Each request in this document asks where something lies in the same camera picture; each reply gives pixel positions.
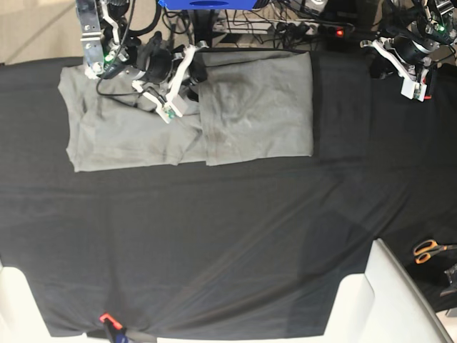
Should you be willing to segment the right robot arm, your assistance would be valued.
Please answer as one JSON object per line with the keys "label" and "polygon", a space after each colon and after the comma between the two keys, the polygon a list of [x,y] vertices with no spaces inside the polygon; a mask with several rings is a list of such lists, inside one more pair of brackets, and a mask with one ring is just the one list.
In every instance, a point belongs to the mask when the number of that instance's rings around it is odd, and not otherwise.
{"label": "right robot arm", "polygon": [[206,41],[175,46],[157,30],[167,14],[156,1],[151,23],[134,30],[131,22],[135,1],[77,1],[86,75],[96,80],[99,96],[138,96],[149,100],[166,122],[182,117],[188,104],[181,95],[185,86],[197,85],[207,74],[195,58]]}

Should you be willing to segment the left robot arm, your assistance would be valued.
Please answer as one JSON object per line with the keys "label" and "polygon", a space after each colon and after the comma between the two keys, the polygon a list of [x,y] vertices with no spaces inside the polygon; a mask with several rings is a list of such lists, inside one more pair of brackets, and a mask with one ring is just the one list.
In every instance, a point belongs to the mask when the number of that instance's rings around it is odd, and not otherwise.
{"label": "left robot arm", "polygon": [[370,60],[373,79],[398,76],[401,95],[425,101],[432,98],[438,68],[456,59],[455,1],[386,1],[371,38],[360,42]]}

